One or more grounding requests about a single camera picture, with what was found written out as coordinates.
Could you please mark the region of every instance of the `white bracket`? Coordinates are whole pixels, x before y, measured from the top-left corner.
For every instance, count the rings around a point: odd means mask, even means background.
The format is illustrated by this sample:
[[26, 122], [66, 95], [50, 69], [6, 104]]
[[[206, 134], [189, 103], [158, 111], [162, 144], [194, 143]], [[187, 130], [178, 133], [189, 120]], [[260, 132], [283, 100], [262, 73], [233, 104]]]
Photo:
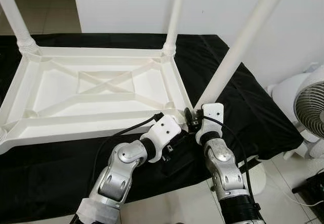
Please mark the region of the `white bracket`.
[[[224, 121], [224, 105], [221, 103], [211, 103], [204, 104], [201, 107], [204, 111], [204, 116], [215, 119], [221, 123]], [[216, 131], [220, 137], [222, 137], [222, 126], [207, 120], [203, 119], [201, 124], [201, 129], [196, 133], [196, 141], [198, 144], [201, 144], [200, 138], [207, 132]]]
[[154, 163], [160, 160], [163, 148], [180, 132], [181, 128], [174, 118], [164, 115], [147, 133], [143, 134], [140, 139], [149, 138], [155, 146], [155, 157], [149, 162]]

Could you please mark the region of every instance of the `black cable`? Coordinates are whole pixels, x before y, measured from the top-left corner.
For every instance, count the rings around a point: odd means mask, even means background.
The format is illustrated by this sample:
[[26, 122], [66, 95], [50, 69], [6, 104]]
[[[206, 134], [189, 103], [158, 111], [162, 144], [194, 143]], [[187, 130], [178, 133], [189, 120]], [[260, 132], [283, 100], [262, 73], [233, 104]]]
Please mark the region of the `black cable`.
[[248, 167], [248, 160], [247, 160], [247, 155], [245, 153], [245, 149], [243, 147], [243, 144], [242, 142], [240, 141], [240, 139], [237, 137], [237, 135], [225, 124], [219, 122], [218, 120], [216, 119], [212, 119], [210, 117], [207, 117], [207, 116], [203, 116], [202, 118], [204, 119], [207, 119], [207, 120], [210, 120], [210, 121], [213, 121], [217, 124], [219, 124], [220, 126], [226, 128], [235, 138], [235, 140], [237, 141], [237, 143], [239, 144], [239, 146], [241, 147], [241, 150], [242, 150], [242, 153], [243, 153], [243, 161], [244, 161], [244, 165], [245, 165], [245, 168], [246, 168], [246, 176], [247, 176], [247, 182], [248, 182], [248, 190], [249, 190], [249, 193], [250, 193], [250, 198], [251, 198], [251, 201], [252, 201], [252, 204], [256, 207], [257, 209], [257, 212], [258, 212], [258, 216], [264, 221], [263, 217], [261, 216], [259, 210], [260, 210], [260, 206], [258, 204], [255, 203], [255, 200], [254, 200], [254, 196], [253, 196], [253, 193], [252, 193], [252, 188], [251, 188], [251, 181], [250, 181], [250, 174], [249, 174], [249, 167]]
[[320, 172], [322, 172], [324, 168], [320, 169], [315, 175], [318, 175]]
[[98, 148], [98, 150], [97, 150], [97, 153], [96, 153], [95, 159], [94, 159], [94, 164], [93, 164], [93, 169], [92, 169], [92, 174], [91, 174], [92, 177], [91, 177], [90, 186], [89, 186], [88, 191], [91, 191], [91, 188], [92, 188], [92, 186], [93, 186], [93, 184], [94, 184], [98, 157], [99, 157], [99, 155], [100, 155], [101, 150], [102, 150], [103, 147], [105, 146], [105, 144], [106, 144], [107, 142], [109, 142], [110, 140], [112, 140], [112, 139], [113, 139], [114, 137], [116, 137], [116, 136], [120, 136], [120, 135], [122, 135], [122, 134], [125, 134], [125, 133], [127, 133], [127, 132], [133, 130], [133, 129], [136, 129], [136, 128], [138, 128], [138, 127], [141, 127], [141, 126], [143, 126], [143, 125], [145, 125], [145, 124], [151, 122], [152, 120], [156, 120], [156, 121], [158, 121], [161, 117], [163, 117], [163, 114], [162, 114], [162, 113], [155, 114], [154, 116], [152, 116], [152, 117], [149, 118], [148, 120], [145, 120], [145, 121], [142, 122], [142, 123], [139, 123], [139, 124], [134, 125], [134, 126], [132, 126], [132, 127], [130, 127], [130, 128], [124, 129], [124, 130], [122, 130], [122, 131], [120, 131], [120, 132], [118, 132], [118, 133], [116, 133], [116, 134], [114, 134], [114, 135], [112, 135], [112, 136], [107, 137], [107, 138], [106, 138], [106, 139], [101, 143], [101, 145], [99, 146], [99, 148]]

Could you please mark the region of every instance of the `fan grille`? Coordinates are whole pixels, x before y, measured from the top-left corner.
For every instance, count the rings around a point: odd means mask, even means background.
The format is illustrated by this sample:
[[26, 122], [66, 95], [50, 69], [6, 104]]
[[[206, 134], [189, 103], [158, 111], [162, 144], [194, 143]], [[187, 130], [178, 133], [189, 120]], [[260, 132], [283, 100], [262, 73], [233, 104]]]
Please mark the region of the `fan grille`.
[[311, 133], [324, 138], [324, 82], [300, 92], [295, 101], [295, 113]]

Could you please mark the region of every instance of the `white pole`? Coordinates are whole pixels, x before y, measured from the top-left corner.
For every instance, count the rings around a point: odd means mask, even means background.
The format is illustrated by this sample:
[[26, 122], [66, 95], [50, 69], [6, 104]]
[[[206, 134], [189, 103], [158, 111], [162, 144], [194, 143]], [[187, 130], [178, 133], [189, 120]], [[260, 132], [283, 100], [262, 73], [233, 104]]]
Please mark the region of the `white pole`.
[[28, 32], [15, 0], [0, 0], [0, 4], [16, 35], [19, 51], [21, 53], [33, 53], [37, 51], [37, 45]]
[[169, 29], [166, 42], [163, 46], [163, 52], [166, 55], [174, 56], [176, 54], [177, 28], [179, 18], [181, 15], [183, 0], [174, 0], [171, 18], [169, 22]]
[[267, 21], [280, 0], [259, 0], [235, 43], [228, 50], [194, 109], [205, 103], [214, 103], [233, 76], [241, 59], [261, 26]]

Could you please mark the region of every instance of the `cable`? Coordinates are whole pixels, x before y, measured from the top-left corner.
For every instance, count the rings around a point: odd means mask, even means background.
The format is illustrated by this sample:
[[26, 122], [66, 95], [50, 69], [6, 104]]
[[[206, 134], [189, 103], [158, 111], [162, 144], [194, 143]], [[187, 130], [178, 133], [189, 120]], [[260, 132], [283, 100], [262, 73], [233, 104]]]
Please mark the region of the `cable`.
[[202, 118], [204, 119], [207, 119], [207, 120], [210, 120], [210, 121], [213, 121], [217, 124], [219, 124], [220, 126], [226, 128], [235, 138], [235, 140], [237, 141], [237, 143], [239, 144], [239, 146], [241, 147], [241, 150], [242, 150], [242, 153], [243, 153], [243, 161], [244, 161], [244, 165], [245, 165], [245, 168], [246, 168], [246, 177], [247, 177], [247, 182], [248, 182], [248, 190], [249, 190], [249, 193], [250, 193], [250, 198], [251, 198], [251, 201], [252, 201], [252, 204], [256, 207], [257, 209], [257, 212], [258, 212], [258, 216], [264, 221], [263, 217], [261, 216], [259, 210], [260, 210], [260, 206], [255, 203], [255, 200], [254, 200], [254, 196], [253, 196], [253, 192], [252, 192], [252, 187], [251, 187], [251, 181], [250, 181], [250, 173], [249, 173], [249, 167], [248, 167], [248, 160], [247, 160], [247, 155], [245, 153], [245, 149], [243, 147], [243, 144], [242, 142], [240, 141], [240, 139], [237, 137], [237, 135], [225, 124], [219, 122], [218, 120], [216, 119], [212, 119], [210, 117], [207, 117], [207, 116], [203, 116]]
[[312, 205], [307, 205], [307, 204], [303, 204], [303, 203], [300, 203], [300, 202], [298, 202], [298, 201], [296, 201], [296, 200], [294, 200], [294, 199], [292, 199], [287, 193], [285, 193], [281, 188], [280, 188], [280, 186], [279, 186], [279, 184], [278, 183], [276, 183], [276, 181], [272, 178], [272, 176], [264, 169], [264, 172], [265, 172], [265, 174], [273, 181], [273, 183], [277, 186], [277, 188], [278, 189], [280, 189], [280, 191], [288, 198], [288, 199], [290, 199], [291, 201], [293, 201], [293, 202], [295, 202], [295, 203], [297, 203], [297, 204], [300, 204], [300, 205], [302, 205], [302, 206], [308, 206], [308, 207], [312, 207], [312, 206], [315, 206], [315, 205], [318, 205], [318, 204], [320, 204], [320, 203], [322, 203], [322, 202], [324, 202], [324, 200], [321, 200], [321, 201], [318, 201], [317, 203], [315, 203], [315, 204], [312, 204]]
[[320, 172], [322, 172], [324, 168], [320, 169], [315, 175], [318, 175]]
[[143, 125], [145, 125], [145, 124], [151, 122], [152, 120], [156, 120], [156, 121], [158, 121], [162, 116], [163, 116], [162, 113], [155, 114], [154, 116], [152, 116], [152, 117], [149, 118], [148, 120], [145, 120], [145, 121], [142, 122], [142, 123], [139, 123], [139, 124], [136, 124], [136, 125], [134, 125], [134, 126], [132, 126], [132, 127], [130, 127], [130, 128], [124, 129], [124, 130], [122, 130], [122, 131], [120, 131], [120, 132], [118, 132], [118, 133], [116, 133], [116, 134], [114, 134], [114, 135], [112, 135], [112, 136], [108, 136], [108, 137], [107, 137], [107, 138], [106, 138], [106, 139], [101, 143], [101, 145], [99, 146], [99, 148], [98, 148], [98, 150], [97, 150], [97, 153], [96, 153], [95, 159], [94, 159], [93, 169], [92, 169], [92, 174], [91, 174], [91, 181], [90, 181], [90, 184], [89, 184], [90, 186], [89, 186], [88, 191], [91, 190], [91, 186], [94, 184], [94, 181], [95, 181], [95, 174], [96, 174], [96, 166], [97, 166], [98, 157], [99, 157], [99, 155], [100, 155], [101, 150], [102, 150], [103, 147], [105, 146], [105, 144], [106, 144], [107, 142], [109, 142], [112, 138], [114, 138], [114, 137], [116, 137], [116, 136], [120, 136], [120, 135], [122, 135], [122, 134], [125, 134], [125, 133], [127, 133], [127, 132], [129, 132], [129, 131], [131, 131], [131, 130], [133, 130], [133, 129], [138, 128], [138, 127], [141, 127], [141, 126], [143, 126]]

